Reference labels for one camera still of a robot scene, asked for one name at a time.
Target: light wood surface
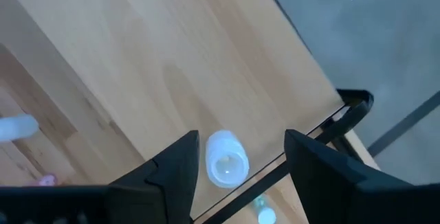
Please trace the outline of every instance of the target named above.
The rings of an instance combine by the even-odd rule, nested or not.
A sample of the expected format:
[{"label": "light wood surface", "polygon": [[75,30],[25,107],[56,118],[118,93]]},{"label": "light wood surface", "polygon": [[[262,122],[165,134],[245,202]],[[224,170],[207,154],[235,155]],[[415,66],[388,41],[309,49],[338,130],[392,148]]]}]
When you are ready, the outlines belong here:
[{"label": "light wood surface", "polygon": [[[0,4],[0,67],[17,61],[44,103],[34,106],[24,85],[4,87],[5,96],[59,125],[42,126],[43,142],[14,145],[29,161],[24,164],[36,164],[38,151],[57,150],[56,157],[40,155],[49,162],[30,171],[57,170],[65,183],[108,183],[197,129],[202,163],[195,217],[229,192],[205,173],[211,133],[233,131],[253,175],[281,153],[286,128],[308,133],[342,106],[273,0]],[[12,76],[3,81],[10,86]],[[42,147],[24,153],[34,144]]]}]

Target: small white bottle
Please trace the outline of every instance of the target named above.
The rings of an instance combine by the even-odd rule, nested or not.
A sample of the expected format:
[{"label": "small white bottle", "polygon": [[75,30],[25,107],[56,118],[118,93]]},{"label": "small white bottle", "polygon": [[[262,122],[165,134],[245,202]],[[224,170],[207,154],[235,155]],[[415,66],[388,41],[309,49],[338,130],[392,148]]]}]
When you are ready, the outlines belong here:
[{"label": "small white bottle", "polygon": [[0,118],[0,142],[26,138],[39,129],[39,123],[28,114]]},{"label": "small white bottle", "polygon": [[244,147],[230,131],[217,131],[206,144],[206,171],[220,188],[241,185],[249,173],[249,160]]},{"label": "small white bottle", "polygon": [[275,211],[269,206],[264,194],[259,195],[252,201],[252,207],[258,217],[258,224],[275,224]]}]

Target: black metal frame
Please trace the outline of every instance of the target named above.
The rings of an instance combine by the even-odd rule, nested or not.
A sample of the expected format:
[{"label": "black metal frame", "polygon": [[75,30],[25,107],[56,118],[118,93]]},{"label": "black metal frame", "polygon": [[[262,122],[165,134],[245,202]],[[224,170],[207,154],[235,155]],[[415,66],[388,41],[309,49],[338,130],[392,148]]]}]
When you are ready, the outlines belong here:
[{"label": "black metal frame", "polygon": [[[337,149],[341,148],[343,153],[346,153],[356,160],[360,160],[359,155],[351,147],[347,139],[344,138],[344,135],[358,124],[371,110],[374,102],[373,95],[365,90],[338,89],[338,93],[340,94],[342,101],[345,103],[344,106],[349,109],[339,120],[333,121],[332,116],[317,127],[321,128],[323,132],[317,136],[316,140],[324,144],[335,141],[336,144],[333,144]],[[204,223],[222,223],[228,220],[248,203],[257,198],[257,196],[263,194],[267,189],[280,181],[288,173],[289,169],[286,161],[284,161],[273,171],[265,175],[261,180],[248,188],[244,193],[240,194],[225,207],[213,214]]]},{"label": "black metal frame", "polygon": [[154,158],[111,183],[140,188],[157,186],[164,194],[168,223],[185,223],[199,173],[199,132],[189,131]]},{"label": "black metal frame", "polygon": [[440,183],[413,186],[295,130],[284,151],[310,224],[440,223]]}]

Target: white plastic container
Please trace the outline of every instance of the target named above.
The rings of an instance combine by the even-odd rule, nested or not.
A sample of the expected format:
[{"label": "white plastic container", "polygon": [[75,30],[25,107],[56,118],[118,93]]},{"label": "white plastic container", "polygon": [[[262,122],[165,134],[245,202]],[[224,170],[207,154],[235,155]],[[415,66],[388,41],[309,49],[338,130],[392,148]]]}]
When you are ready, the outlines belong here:
[{"label": "white plastic container", "polygon": [[39,123],[28,114],[0,118],[0,142],[29,137],[38,129]]},{"label": "white plastic container", "polygon": [[252,202],[252,207],[258,218],[258,224],[275,224],[275,211],[269,206],[269,201],[264,194],[259,195]]},{"label": "white plastic container", "polygon": [[206,171],[220,188],[235,188],[249,173],[249,160],[244,147],[230,131],[217,131],[206,144]]}]

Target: concrete floor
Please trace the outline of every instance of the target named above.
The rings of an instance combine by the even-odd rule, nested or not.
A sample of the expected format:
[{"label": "concrete floor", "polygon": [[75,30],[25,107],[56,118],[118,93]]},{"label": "concrete floor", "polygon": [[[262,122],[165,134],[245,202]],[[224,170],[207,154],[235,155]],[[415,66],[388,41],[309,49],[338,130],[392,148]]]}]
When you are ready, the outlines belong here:
[{"label": "concrete floor", "polygon": [[[355,128],[369,147],[440,90],[440,0],[277,0],[338,88],[367,89]],[[375,157],[415,184],[440,182],[440,108]]]}]

